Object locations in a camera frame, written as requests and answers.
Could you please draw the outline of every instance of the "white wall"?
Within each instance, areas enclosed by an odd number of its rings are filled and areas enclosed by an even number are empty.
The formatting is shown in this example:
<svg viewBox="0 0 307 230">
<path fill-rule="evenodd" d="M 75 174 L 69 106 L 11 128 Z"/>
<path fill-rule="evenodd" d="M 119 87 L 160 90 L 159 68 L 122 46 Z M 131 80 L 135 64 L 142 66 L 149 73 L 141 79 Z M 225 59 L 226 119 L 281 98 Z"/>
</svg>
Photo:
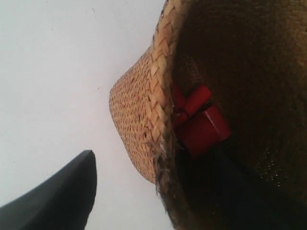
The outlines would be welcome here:
<svg viewBox="0 0 307 230">
<path fill-rule="evenodd" d="M 163 3 L 0 1 L 0 206 L 92 149 L 98 188 L 87 229 L 172 229 L 108 110 L 110 88 L 150 44 Z"/>
</svg>

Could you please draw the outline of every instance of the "white background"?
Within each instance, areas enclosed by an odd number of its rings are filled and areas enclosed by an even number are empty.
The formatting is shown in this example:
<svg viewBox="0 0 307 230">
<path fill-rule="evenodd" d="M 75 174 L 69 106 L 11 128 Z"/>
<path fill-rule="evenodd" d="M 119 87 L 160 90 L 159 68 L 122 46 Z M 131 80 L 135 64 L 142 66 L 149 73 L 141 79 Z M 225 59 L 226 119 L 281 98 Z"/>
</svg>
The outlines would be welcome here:
<svg viewBox="0 0 307 230">
<path fill-rule="evenodd" d="M 0 206 L 83 150 L 98 188 L 87 230 L 170 230 L 132 166 L 109 90 L 151 42 L 164 0 L 0 1 Z"/>
</svg>

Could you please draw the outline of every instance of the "woven texture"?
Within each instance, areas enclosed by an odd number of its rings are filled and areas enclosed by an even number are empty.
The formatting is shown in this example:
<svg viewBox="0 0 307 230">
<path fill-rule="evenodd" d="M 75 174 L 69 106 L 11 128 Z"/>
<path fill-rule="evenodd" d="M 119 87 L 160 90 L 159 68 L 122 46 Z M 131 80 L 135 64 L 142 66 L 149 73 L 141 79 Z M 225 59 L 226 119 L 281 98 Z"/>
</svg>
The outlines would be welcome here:
<svg viewBox="0 0 307 230">
<path fill-rule="evenodd" d="M 307 0 L 165 3 L 152 45 L 112 88 L 110 111 L 132 163 L 156 184 L 175 229 L 224 225 L 204 184 L 209 158 L 191 166 L 192 185 L 179 182 L 172 81 L 186 95 L 204 82 L 232 127 L 234 157 L 307 203 L 306 26 Z"/>
</svg>

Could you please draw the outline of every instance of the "woven straw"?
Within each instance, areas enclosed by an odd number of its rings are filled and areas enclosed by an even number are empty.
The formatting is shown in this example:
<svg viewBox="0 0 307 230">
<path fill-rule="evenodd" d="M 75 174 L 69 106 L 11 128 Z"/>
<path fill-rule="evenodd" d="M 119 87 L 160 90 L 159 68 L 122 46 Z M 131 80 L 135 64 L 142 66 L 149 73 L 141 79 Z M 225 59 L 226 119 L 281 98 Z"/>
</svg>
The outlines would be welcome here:
<svg viewBox="0 0 307 230">
<path fill-rule="evenodd" d="M 239 146 L 233 157 L 307 203 L 307 0 L 168 0 L 150 48 L 115 84 L 110 111 L 132 163 L 177 230 L 224 229 L 206 174 L 179 182 L 171 85 L 205 83 Z"/>
</svg>

